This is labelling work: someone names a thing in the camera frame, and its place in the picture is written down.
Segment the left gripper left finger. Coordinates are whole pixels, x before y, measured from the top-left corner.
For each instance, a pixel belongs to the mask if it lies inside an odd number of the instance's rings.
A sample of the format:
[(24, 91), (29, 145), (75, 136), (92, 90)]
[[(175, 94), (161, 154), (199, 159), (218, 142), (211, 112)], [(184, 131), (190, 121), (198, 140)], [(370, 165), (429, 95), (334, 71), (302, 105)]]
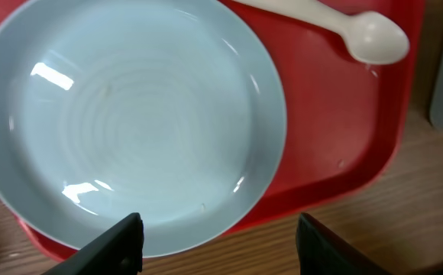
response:
[(44, 275), (137, 275), (143, 270), (144, 225), (131, 213)]

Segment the white plastic spoon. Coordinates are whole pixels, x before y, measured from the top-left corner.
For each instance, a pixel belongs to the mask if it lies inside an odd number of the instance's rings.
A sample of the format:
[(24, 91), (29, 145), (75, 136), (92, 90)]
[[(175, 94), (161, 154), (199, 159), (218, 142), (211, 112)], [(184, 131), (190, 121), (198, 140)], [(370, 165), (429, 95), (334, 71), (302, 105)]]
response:
[(410, 49), (404, 30), (375, 11), (346, 15), (315, 0), (235, 1), (332, 31), (341, 36), (349, 54), (362, 63), (397, 63), (406, 57)]

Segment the light blue plate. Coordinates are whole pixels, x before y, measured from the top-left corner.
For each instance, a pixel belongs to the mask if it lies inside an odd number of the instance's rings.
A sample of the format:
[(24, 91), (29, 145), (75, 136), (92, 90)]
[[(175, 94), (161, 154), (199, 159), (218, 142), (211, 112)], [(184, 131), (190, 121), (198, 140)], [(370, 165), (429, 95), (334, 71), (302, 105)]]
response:
[(0, 24), (0, 200), (80, 249), (136, 212), (144, 256), (238, 223), (276, 174), (286, 101), (218, 1), (27, 1)]

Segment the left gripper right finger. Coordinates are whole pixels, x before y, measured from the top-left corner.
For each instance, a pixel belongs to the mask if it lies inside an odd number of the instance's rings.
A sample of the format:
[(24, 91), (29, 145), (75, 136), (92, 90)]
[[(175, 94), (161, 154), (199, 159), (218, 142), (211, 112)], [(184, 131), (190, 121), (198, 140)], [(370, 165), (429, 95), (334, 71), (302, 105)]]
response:
[(296, 231), (301, 275), (390, 275), (308, 213)]

